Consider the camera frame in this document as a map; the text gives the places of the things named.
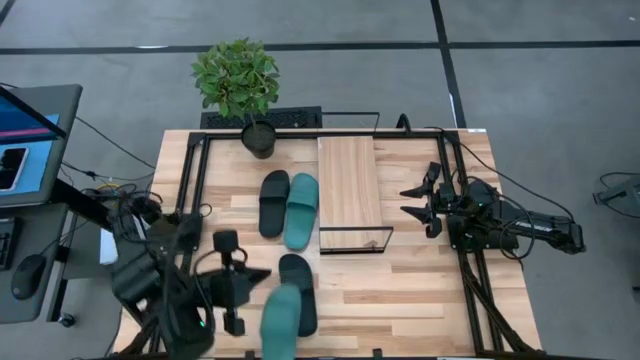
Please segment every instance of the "wooden table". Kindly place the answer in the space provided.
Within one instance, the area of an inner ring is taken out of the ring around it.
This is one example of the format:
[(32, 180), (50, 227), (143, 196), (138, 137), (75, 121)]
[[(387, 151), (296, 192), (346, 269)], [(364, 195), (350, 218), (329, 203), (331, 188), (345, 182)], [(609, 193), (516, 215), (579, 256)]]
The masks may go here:
[[(152, 190), (164, 198), (165, 212), (175, 207), (188, 135), (187, 130), (164, 135)], [(460, 140), (495, 166), (485, 132), (460, 130)], [(419, 185), (429, 162), (439, 162), (436, 141), (381, 139), (374, 145), (383, 222), (393, 225), (395, 232), (384, 254), (320, 256), (316, 220), (311, 242), (300, 255), (314, 273), (318, 331), (298, 340), (297, 356), (371, 356), (374, 348), (382, 348), (385, 356), (471, 355), (458, 258), (449, 247), (446, 226), (436, 239), (428, 239), (424, 226), (400, 210), (401, 205), (424, 205), (426, 200), (398, 193)], [(194, 164), (199, 161), (199, 148)], [(210, 151), (202, 201), (212, 205), (213, 213), (205, 218), (194, 259), (212, 249), (214, 231), (233, 228), (249, 254), (247, 265), (274, 272), (251, 293), (250, 303), (238, 310), (246, 322), (246, 336), (226, 334), (222, 311), (215, 309), (215, 344), (207, 355), (244, 356), (246, 350), (255, 350), (259, 356), (262, 308), (270, 291), (279, 285), (278, 260), (288, 253), (281, 239), (263, 239), (258, 233), (260, 185), (277, 169), (286, 170), (291, 177), (298, 172), (317, 176), (317, 141), (278, 140), (275, 153), (267, 160), (256, 160), (237, 140), (215, 140)], [(496, 174), (463, 152), (468, 174), (499, 188)], [(450, 150), (453, 171), (452, 153)], [(196, 171), (193, 166), (186, 204), (192, 201)], [(520, 265), (497, 250), (485, 254), (497, 307), (529, 345), (540, 348)], [(218, 268), (220, 259), (210, 257), (200, 267), (200, 271)], [(485, 348), (491, 349), (486, 313), (479, 303), (478, 309)], [(123, 312), (114, 350), (123, 349), (138, 331), (139, 326)]]

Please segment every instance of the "monitor screen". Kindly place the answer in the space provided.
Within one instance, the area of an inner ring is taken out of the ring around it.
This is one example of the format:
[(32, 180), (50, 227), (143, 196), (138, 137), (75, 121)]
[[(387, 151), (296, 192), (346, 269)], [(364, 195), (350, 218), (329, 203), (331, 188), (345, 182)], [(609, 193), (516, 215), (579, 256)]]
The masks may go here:
[(60, 136), (60, 132), (59, 128), (20, 99), (2, 92), (0, 144), (53, 140)]

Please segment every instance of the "wooden board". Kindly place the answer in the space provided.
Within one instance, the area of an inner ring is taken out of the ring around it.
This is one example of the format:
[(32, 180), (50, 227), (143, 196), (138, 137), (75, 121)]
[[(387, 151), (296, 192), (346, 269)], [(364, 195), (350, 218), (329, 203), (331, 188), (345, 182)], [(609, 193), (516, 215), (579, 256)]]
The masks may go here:
[[(371, 136), (318, 139), (320, 227), (382, 226)], [(384, 231), (320, 231), (322, 249), (383, 247)]]
[[(178, 193), (188, 131), (167, 131), (152, 190), (165, 199), (165, 211), (173, 211)], [(495, 166), (486, 133), (460, 131), (460, 139), (489, 166)], [(401, 205), (423, 206), (424, 200), (398, 195), (418, 186), (430, 161), (439, 161), (435, 141), (374, 140), (374, 154), (381, 214), (395, 233), (384, 254), (318, 254), (318, 234), (301, 255), (314, 274), (318, 305), (318, 332), (298, 342), (298, 356), (371, 356), (382, 348), (385, 356), (464, 356), (473, 354), (457, 256), (445, 231), (427, 239), (424, 227), (400, 210)], [(199, 150), (194, 164), (198, 164)], [(451, 166), (453, 156), (450, 153)], [(260, 355), (258, 335), (262, 307), (279, 283), (278, 260), (287, 253), (281, 239), (265, 240), (258, 233), (258, 194), (264, 176), (276, 169), (293, 175), (299, 171), (318, 175), (315, 140), (278, 140), (274, 155), (255, 160), (239, 141), (215, 140), (207, 166), (203, 202), (213, 207), (205, 218), (200, 250), (194, 259), (212, 248), (217, 229), (235, 228), (249, 254), (248, 265), (274, 269), (273, 275), (251, 293), (251, 302), (239, 309), (247, 335), (233, 338), (222, 330), (216, 309), (215, 344), (204, 356)], [(497, 176), (470, 154), (464, 154), (469, 175), (499, 186)], [(187, 204), (191, 204), (197, 166), (194, 166)], [(529, 297), (517, 262), (499, 251), (485, 251), (496, 306), (531, 346), (540, 342)], [(203, 261), (201, 270), (220, 266), (219, 257)], [(478, 305), (485, 346), (491, 348), (486, 314)], [(139, 327), (123, 314), (114, 349), (128, 345)]]

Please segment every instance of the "pair of slippers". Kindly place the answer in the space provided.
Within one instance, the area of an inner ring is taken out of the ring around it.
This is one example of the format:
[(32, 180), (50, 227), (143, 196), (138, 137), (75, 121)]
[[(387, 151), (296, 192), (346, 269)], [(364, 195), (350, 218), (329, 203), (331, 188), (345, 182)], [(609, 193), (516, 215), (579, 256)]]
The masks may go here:
[(284, 170), (267, 175), (260, 189), (260, 235), (274, 238), (284, 228), (284, 244), (287, 248), (303, 250), (313, 231), (318, 194), (318, 182), (309, 174), (297, 174), (291, 185), (289, 174)]
[(318, 328), (313, 275), (295, 254), (280, 258), (278, 267), (282, 285), (269, 295), (262, 312), (262, 358), (293, 360), (298, 336), (311, 336)]

